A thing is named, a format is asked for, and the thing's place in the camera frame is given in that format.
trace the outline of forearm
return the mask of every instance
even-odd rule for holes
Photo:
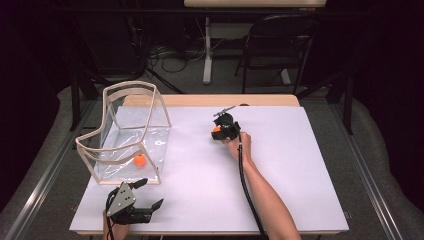
[[[243,162],[244,172],[261,221],[272,239],[300,239],[293,218],[277,192],[251,160]]]

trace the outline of hand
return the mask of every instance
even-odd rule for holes
[[[112,219],[110,219],[112,224],[113,238],[115,240],[123,240],[127,237],[128,231],[130,230],[130,224],[121,225],[113,224]],[[106,210],[103,210],[103,240],[110,240],[109,228],[107,226],[107,217]]]
[[[252,156],[251,156],[252,138],[246,132],[241,132],[240,137],[241,137],[241,142],[243,145],[243,156],[242,156],[243,161],[244,162],[251,161],[252,160]],[[231,156],[233,156],[233,158],[238,161],[239,160],[238,148],[239,148],[239,142],[240,142],[239,138],[234,138],[233,140],[223,140],[221,142],[227,145],[228,150],[231,153]]]

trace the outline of human arm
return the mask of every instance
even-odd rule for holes
[[[112,224],[112,232],[114,240],[123,240],[128,234],[130,230],[130,224],[121,225],[121,224],[113,224],[112,219],[110,220]],[[103,240],[111,240],[109,227],[107,225],[107,217],[106,211],[103,211]]]
[[[274,239],[301,239],[293,218],[283,200],[262,176],[252,160],[251,137],[247,133],[240,134],[243,146],[243,170],[249,182],[250,191],[260,219],[268,237]],[[238,160],[239,139],[223,141],[231,155]]]

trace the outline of black cord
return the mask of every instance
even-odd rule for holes
[[[240,132],[238,134],[238,138],[239,138],[239,148],[238,148],[238,153],[239,153],[239,172],[240,172],[240,180],[241,180],[241,185],[243,187],[243,191],[244,191],[244,195],[246,195],[246,199],[247,202],[249,203],[250,206],[250,210],[252,210],[253,216],[255,217],[255,221],[256,224],[258,225],[259,228],[259,232],[261,233],[261,237],[262,239],[267,239],[266,235],[265,235],[265,231],[262,227],[262,223],[261,220],[259,218],[258,213],[256,212],[255,206],[253,205],[252,199],[250,198],[249,195],[249,191],[247,190],[247,186],[246,186],[246,180],[244,178],[244,170],[243,170],[243,143],[241,141],[241,135]]]
[[[172,70],[168,70],[168,69],[165,68],[165,59],[167,59],[167,57],[163,57],[162,58],[162,64],[161,64],[162,69],[167,73],[179,73],[179,72],[183,71],[187,66],[187,59],[184,56],[182,58],[183,58],[182,61],[184,61],[183,66],[180,69],[172,71]]]
[[[161,81],[165,86],[169,87],[170,89],[174,90],[177,93],[185,94],[186,92],[180,90],[176,86],[174,86],[172,83],[170,83],[165,78],[161,77],[159,74],[157,74],[155,71],[153,71],[150,68],[146,68],[146,71],[150,72],[153,76],[155,76],[159,81]]]
[[[114,197],[116,196],[116,193],[118,193],[118,188],[117,189],[115,189],[115,190],[113,190],[112,192],[110,192],[109,193],[109,195],[108,195],[108,197],[107,197],[107,200],[106,200],[106,215],[107,215],[107,212],[109,211],[109,208],[110,208],[110,204],[111,204],[111,201],[113,201],[113,199],[114,199]],[[110,236],[110,239],[111,240],[114,240],[115,238],[114,238],[114,236],[113,236],[113,230],[112,230],[112,227],[113,227],[113,225],[115,225],[115,224],[111,224],[110,223],[110,217],[107,217],[106,216],[106,223],[107,223],[107,228],[108,228],[108,233],[107,233],[107,239],[109,238],[109,236]]]

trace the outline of chair leg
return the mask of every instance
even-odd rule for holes
[[[234,76],[237,76],[238,70],[239,70],[239,68],[241,66],[241,62],[243,62],[243,58],[244,57],[240,58],[239,63],[237,64],[237,68],[236,68],[236,72],[234,73]]]
[[[292,92],[293,95],[296,95],[296,93],[297,93],[297,88],[299,87],[299,82],[300,82],[300,78],[297,77],[296,78],[296,82],[295,82],[295,84],[293,86],[293,92]]]
[[[247,74],[247,67],[246,67],[246,63],[245,66],[243,67],[243,88],[241,93],[244,94],[245,93],[245,89],[246,89],[246,74]]]

